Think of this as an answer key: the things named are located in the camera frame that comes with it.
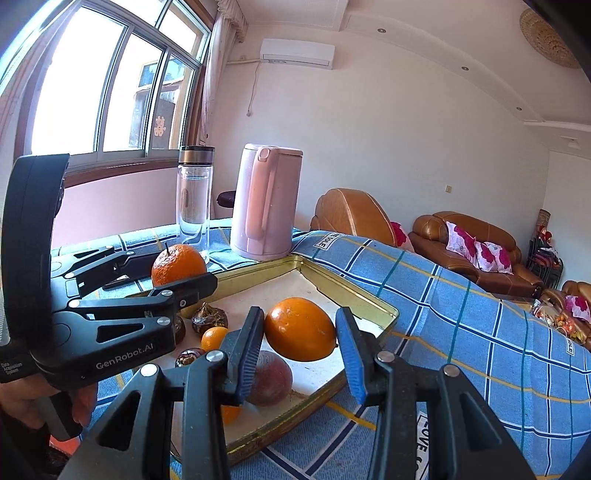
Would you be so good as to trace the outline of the person's left hand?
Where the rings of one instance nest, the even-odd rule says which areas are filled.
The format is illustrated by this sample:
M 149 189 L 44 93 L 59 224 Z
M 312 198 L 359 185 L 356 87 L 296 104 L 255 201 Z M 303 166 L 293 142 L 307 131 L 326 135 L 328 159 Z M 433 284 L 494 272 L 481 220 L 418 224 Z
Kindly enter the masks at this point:
M 72 418 L 87 426 L 97 401 L 96 384 L 74 391 L 72 399 Z M 35 374 L 23 379 L 1 385 L 1 409 L 12 418 L 32 429 L 40 429 L 45 421 L 35 401 L 42 397 L 51 397 L 59 391 L 52 387 L 46 379 Z

